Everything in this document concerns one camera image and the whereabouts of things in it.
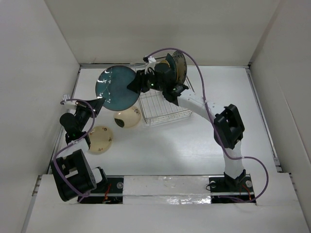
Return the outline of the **round teal glazed plate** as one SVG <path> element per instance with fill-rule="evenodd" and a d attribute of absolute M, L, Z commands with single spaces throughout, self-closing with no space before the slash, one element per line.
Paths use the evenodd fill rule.
<path fill-rule="evenodd" d="M 136 73 L 126 66 L 112 66 L 104 70 L 98 77 L 95 93 L 98 99 L 104 98 L 103 107 L 110 111 L 124 111 L 132 107 L 139 98 L 127 86 L 134 80 Z"/>

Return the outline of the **cream plate with black blotch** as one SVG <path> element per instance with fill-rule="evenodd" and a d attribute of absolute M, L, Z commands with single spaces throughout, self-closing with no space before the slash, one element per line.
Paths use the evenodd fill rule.
<path fill-rule="evenodd" d="M 114 114 L 115 123 L 121 128 L 135 127 L 141 120 L 141 112 L 136 106 Z"/>

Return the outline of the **blue floral white plate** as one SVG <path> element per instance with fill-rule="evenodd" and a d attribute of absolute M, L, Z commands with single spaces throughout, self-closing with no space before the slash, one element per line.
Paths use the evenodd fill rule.
<path fill-rule="evenodd" d="M 185 79 L 187 77 L 187 63 L 184 54 L 178 50 L 176 50 L 172 54 L 173 60 L 176 64 L 177 68 L 177 82 L 180 84 L 184 84 Z"/>

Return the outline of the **woven bamboo round plate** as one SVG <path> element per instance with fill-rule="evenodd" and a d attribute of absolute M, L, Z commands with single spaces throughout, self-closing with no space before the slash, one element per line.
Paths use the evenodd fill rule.
<path fill-rule="evenodd" d="M 170 68 L 170 64 L 167 60 L 160 61 L 161 64 L 165 64 L 168 68 Z"/>

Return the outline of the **dark green square plate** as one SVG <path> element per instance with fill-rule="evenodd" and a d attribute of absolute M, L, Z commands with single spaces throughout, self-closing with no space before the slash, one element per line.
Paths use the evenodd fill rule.
<path fill-rule="evenodd" d="M 177 82 L 178 81 L 178 69 L 177 69 L 177 65 L 176 65 L 176 62 L 173 56 L 167 53 L 165 60 L 168 62 L 170 69 L 173 71 L 174 80 Z"/>

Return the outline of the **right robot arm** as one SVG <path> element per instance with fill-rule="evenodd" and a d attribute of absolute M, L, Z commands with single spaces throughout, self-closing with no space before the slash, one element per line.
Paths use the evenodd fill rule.
<path fill-rule="evenodd" d="M 242 185 L 246 171 L 242 163 L 241 140 L 245 130 L 238 108 L 231 104 L 220 106 L 197 95 L 184 84 L 187 76 L 185 62 L 160 62 L 136 72 L 127 88 L 141 93 L 150 89 L 162 92 L 164 98 L 187 108 L 208 120 L 214 128 L 214 139 L 223 148 L 225 171 L 223 183 L 229 191 Z"/>

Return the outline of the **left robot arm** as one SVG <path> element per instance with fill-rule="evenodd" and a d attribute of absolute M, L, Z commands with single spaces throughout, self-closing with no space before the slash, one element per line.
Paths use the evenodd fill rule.
<path fill-rule="evenodd" d="M 97 167 L 100 176 L 94 176 L 85 152 L 89 151 L 91 130 L 84 131 L 88 120 L 92 119 L 91 128 L 103 107 L 105 99 L 80 100 L 67 99 L 61 102 L 67 108 L 73 107 L 75 113 L 64 113 L 60 124 L 64 127 L 67 146 L 61 149 L 50 163 L 57 191 L 62 201 L 75 197 L 88 197 L 91 191 L 104 192 L 108 188 L 108 179 L 101 167 Z"/>

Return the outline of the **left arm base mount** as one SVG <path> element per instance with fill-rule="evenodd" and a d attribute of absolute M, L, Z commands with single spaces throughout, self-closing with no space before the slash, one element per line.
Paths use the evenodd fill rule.
<path fill-rule="evenodd" d="M 123 176 L 108 176 L 108 183 L 99 186 L 92 192 L 96 204 L 122 204 L 123 203 Z"/>

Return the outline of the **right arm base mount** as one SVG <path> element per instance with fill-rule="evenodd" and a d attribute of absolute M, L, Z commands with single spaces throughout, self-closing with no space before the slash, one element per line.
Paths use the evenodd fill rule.
<path fill-rule="evenodd" d="M 250 175 L 242 180 L 236 187 L 229 187 L 224 176 L 211 176 L 208 178 L 206 190 L 210 192 L 211 203 L 235 203 L 234 198 L 242 201 L 252 200 L 255 197 Z"/>

